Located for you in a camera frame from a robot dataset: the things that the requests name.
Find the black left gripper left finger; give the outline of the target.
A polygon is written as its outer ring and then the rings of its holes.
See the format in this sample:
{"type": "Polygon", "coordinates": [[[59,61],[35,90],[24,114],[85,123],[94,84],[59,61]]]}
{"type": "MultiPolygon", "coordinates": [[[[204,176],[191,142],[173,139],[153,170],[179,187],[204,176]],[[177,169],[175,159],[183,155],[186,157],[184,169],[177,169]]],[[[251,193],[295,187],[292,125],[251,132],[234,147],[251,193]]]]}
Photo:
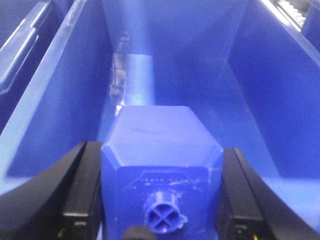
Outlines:
{"type": "Polygon", "coordinates": [[[2,240],[95,240],[103,218],[100,141],[82,141],[0,197],[2,240]]]}

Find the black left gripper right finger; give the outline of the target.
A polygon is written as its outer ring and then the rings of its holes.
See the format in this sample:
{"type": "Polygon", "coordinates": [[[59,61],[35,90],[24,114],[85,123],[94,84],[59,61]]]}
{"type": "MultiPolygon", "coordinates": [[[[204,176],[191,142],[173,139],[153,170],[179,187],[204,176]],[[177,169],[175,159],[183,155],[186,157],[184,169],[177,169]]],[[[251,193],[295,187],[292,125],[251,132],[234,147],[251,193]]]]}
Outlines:
{"type": "Polygon", "coordinates": [[[221,240],[318,240],[238,148],[225,148],[216,230],[221,240]]]}

